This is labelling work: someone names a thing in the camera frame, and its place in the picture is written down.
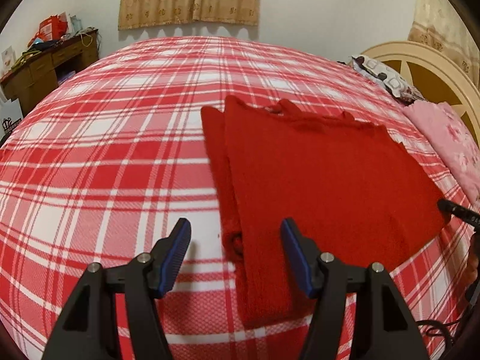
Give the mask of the person's right hand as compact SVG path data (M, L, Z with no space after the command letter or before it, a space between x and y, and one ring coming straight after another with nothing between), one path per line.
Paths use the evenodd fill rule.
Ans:
M479 276L479 233L475 232L470 238L468 258L465 268L465 282L467 283L466 298L470 300L474 290L473 284Z

